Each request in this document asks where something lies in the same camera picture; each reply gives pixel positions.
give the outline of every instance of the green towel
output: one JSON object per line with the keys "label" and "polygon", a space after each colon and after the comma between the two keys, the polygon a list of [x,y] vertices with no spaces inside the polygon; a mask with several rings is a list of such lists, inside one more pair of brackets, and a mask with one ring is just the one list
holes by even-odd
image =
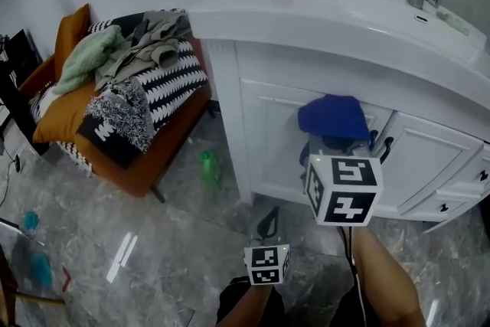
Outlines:
{"label": "green towel", "polygon": [[53,93],[63,95],[92,80],[95,69],[104,65],[109,55],[123,42],[121,27],[117,25],[86,36],[64,62],[61,78]]}

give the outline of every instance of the wooden chair leg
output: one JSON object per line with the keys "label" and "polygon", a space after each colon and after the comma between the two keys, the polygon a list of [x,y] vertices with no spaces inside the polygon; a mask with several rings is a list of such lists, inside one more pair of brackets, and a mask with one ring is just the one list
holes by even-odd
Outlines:
{"label": "wooden chair leg", "polygon": [[32,296],[31,294],[25,294],[20,292],[12,293],[12,295],[17,297],[18,299],[26,299],[29,301],[44,302],[45,304],[64,306],[63,299],[47,299],[46,297]]}
{"label": "wooden chair leg", "polygon": [[160,192],[160,190],[158,188],[156,188],[156,185],[152,185],[152,193],[158,199],[158,201],[160,203],[165,203],[166,202],[165,197]]}

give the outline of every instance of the red object on floor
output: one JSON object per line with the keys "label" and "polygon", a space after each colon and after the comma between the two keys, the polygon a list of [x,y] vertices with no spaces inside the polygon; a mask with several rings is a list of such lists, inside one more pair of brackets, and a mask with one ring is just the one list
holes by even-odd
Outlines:
{"label": "red object on floor", "polygon": [[70,273],[68,273],[68,270],[65,268],[65,266],[63,266],[63,273],[64,273],[64,275],[67,276],[67,280],[64,281],[63,289],[61,290],[61,292],[65,293],[68,289],[68,286],[70,285],[71,275],[70,275]]}

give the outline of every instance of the orange pillow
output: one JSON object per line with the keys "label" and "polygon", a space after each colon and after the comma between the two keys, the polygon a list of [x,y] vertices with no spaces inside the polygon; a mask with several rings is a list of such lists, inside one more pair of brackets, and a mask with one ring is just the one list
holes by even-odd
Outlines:
{"label": "orange pillow", "polygon": [[32,140],[43,142],[75,142],[75,134],[83,120],[90,98],[97,96],[95,80],[57,98],[39,120]]}
{"label": "orange pillow", "polygon": [[88,4],[61,20],[54,48],[54,77],[56,81],[60,80],[65,60],[80,40],[87,35],[89,26],[90,8]]}

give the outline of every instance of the small white cube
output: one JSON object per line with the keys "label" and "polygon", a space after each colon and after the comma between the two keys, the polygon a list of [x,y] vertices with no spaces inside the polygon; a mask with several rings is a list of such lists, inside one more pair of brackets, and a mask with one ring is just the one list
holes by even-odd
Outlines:
{"label": "small white cube", "polygon": [[379,159],[309,156],[305,193],[319,225],[368,225],[382,191]]}
{"label": "small white cube", "polygon": [[245,248],[245,264],[252,285],[283,283],[289,267],[288,244]]}

